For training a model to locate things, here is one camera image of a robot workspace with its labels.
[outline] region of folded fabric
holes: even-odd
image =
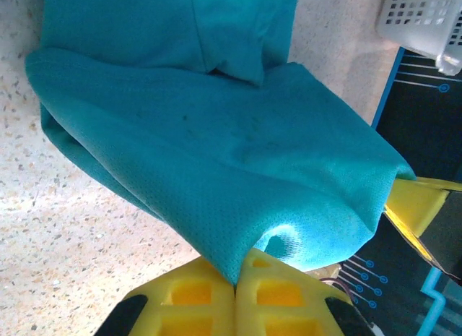
[[[41,44],[109,64],[218,70],[261,85],[289,54],[297,0],[45,0]]]
[[[303,66],[274,67],[254,87],[81,54],[27,57],[45,133],[232,283],[255,245],[301,270],[348,258],[374,234],[395,178],[414,178]]]

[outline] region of wire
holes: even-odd
[[[338,278],[321,278],[320,281],[323,282],[323,283],[332,282],[332,283],[335,283],[337,285],[340,285],[341,289],[348,295],[349,299],[351,301],[353,301],[353,295],[352,295],[352,292],[350,291],[350,289],[348,288],[348,285],[343,283],[340,279],[338,279]]]

